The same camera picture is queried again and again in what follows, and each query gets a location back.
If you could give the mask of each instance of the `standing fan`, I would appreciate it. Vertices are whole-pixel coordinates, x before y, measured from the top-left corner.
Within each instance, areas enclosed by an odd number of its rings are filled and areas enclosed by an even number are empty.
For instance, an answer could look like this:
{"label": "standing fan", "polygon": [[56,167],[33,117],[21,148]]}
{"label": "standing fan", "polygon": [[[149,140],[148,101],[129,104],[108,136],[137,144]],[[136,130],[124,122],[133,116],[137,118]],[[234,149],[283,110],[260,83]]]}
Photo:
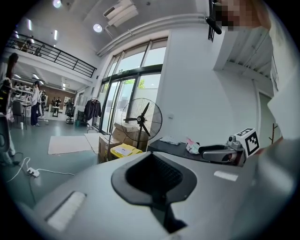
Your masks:
{"label": "standing fan", "polygon": [[159,107],[146,98],[137,98],[128,103],[121,115],[122,129],[130,139],[137,142],[137,148],[139,142],[155,137],[162,123],[163,116]]}

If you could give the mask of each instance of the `power strip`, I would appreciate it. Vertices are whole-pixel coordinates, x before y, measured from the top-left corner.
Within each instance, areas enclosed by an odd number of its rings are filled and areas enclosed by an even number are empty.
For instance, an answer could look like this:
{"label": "power strip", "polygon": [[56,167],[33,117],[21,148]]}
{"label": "power strip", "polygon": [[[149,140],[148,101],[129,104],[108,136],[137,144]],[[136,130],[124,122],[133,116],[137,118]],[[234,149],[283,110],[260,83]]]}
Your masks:
{"label": "power strip", "polygon": [[39,171],[33,169],[32,167],[28,168],[27,172],[35,178],[39,176]]}

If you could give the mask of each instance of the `tree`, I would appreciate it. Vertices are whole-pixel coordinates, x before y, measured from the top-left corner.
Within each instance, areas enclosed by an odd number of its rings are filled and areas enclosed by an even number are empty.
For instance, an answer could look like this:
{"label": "tree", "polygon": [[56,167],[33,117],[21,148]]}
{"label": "tree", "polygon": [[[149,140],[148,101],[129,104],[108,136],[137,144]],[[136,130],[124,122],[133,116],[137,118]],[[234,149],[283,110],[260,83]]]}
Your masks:
{"label": "tree", "polygon": [[[126,80],[124,82],[124,84],[134,84],[134,83],[135,83],[134,79]],[[138,86],[138,89],[143,89],[143,88],[145,88],[145,79],[141,79]]]}

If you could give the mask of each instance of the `white cable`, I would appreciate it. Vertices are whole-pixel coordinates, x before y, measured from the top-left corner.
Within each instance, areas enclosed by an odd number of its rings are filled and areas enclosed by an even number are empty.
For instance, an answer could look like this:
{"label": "white cable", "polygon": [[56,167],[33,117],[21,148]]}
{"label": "white cable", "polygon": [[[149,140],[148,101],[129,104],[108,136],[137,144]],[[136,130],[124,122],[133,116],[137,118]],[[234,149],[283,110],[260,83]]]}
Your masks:
{"label": "white cable", "polygon": [[28,167],[29,161],[30,161],[30,157],[29,157],[29,160],[26,162],[27,170],[29,169],[29,167]]}
{"label": "white cable", "polygon": [[50,170],[38,168],[37,171],[39,171],[39,170],[41,170],[41,171],[46,171],[46,172],[50,172],[50,173],[69,174],[69,175],[75,176],[74,174],[71,174],[71,173],[53,172],[53,171],[50,171]]}
{"label": "white cable", "polygon": [[19,171],[16,173],[16,175],[13,176],[13,178],[12,178],[11,180],[8,180],[6,183],[12,181],[12,180],[19,174],[19,172],[21,171],[22,167],[24,166],[25,160],[26,160],[27,158],[29,158],[29,157],[26,157],[26,158],[23,159],[22,165],[21,165]]}

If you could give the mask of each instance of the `air conditioner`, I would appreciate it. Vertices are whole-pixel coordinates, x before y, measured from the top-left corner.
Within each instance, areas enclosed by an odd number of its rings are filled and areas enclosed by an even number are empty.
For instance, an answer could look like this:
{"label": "air conditioner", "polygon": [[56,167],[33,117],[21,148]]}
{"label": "air conditioner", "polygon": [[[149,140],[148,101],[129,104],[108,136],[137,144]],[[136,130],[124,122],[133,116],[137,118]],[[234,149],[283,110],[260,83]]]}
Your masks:
{"label": "air conditioner", "polygon": [[138,15],[138,11],[131,0],[119,0],[118,4],[103,13],[103,16],[108,20],[108,25],[115,27],[136,15]]}

